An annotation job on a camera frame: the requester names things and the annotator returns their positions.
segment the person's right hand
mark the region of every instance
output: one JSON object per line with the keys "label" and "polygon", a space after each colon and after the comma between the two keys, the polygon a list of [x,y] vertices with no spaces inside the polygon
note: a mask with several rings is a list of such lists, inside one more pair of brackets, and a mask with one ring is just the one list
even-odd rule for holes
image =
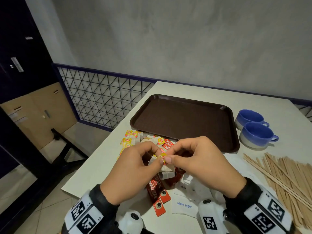
{"label": "person's right hand", "polygon": [[[193,153],[192,157],[181,157],[182,150]],[[235,198],[246,185],[246,179],[227,161],[217,146],[205,136],[181,139],[164,157],[167,163],[185,170],[208,188]]]}

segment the human hand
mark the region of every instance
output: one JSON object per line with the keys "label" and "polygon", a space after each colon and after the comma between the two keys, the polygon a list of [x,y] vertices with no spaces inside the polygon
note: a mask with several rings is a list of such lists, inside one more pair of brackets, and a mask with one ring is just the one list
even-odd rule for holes
{"label": "human hand", "polygon": [[[177,155],[183,150],[188,150],[193,156]],[[167,163],[185,170],[205,186],[218,190],[229,198],[235,198],[246,185],[246,179],[205,136],[181,139],[166,154],[164,159]]]}
{"label": "human hand", "polygon": [[163,166],[158,157],[152,164],[145,166],[142,157],[146,152],[159,156],[162,152],[152,142],[142,142],[125,148],[111,172],[100,185],[107,201],[118,205],[134,197],[142,190]]}

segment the person's left hand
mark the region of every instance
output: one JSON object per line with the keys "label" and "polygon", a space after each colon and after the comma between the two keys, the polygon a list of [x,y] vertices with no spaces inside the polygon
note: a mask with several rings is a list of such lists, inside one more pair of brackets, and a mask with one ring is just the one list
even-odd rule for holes
{"label": "person's left hand", "polygon": [[152,142],[138,143],[123,150],[100,186],[108,202],[118,205],[131,199],[160,171],[163,166],[161,157],[149,166],[143,164],[142,156],[148,151],[156,156],[161,154],[160,148]]}

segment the finger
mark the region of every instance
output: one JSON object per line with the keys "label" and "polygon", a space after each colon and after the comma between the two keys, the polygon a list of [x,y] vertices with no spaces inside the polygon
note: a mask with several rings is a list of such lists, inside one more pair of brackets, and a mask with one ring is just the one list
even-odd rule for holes
{"label": "finger", "polygon": [[134,147],[138,151],[138,153],[141,155],[141,157],[148,151],[152,151],[152,153],[157,155],[157,156],[161,154],[160,148],[157,147],[157,145],[155,145],[151,141],[137,143],[132,147]]}
{"label": "finger", "polygon": [[161,157],[155,159],[150,165],[142,167],[142,178],[145,183],[149,183],[150,180],[160,171],[163,166],[163,160]]}
{"label": "finger", "polygon": [[185,150],[195,150],[197,145],[198,138],[188,138],[188,139],[181,139],[176,142],[170,149],[166,152],[167,155],[169,154],[176,154],[181,149]]}
{"label": "finger", "polygon": [[190,164],[190,157],[181,157],[179,155],[167,155],[164,157],[165,161],[175,167],[188,171]]}

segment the fingernail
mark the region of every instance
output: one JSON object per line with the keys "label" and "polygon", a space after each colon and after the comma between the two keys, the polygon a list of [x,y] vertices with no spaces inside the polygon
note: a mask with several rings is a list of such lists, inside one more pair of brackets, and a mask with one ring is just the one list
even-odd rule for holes
{"label": "fingernail", "polygon": [[171,157],[165,156],[165,157],[164,157],[164,160],[165,160],[167,163],[171,164]]}

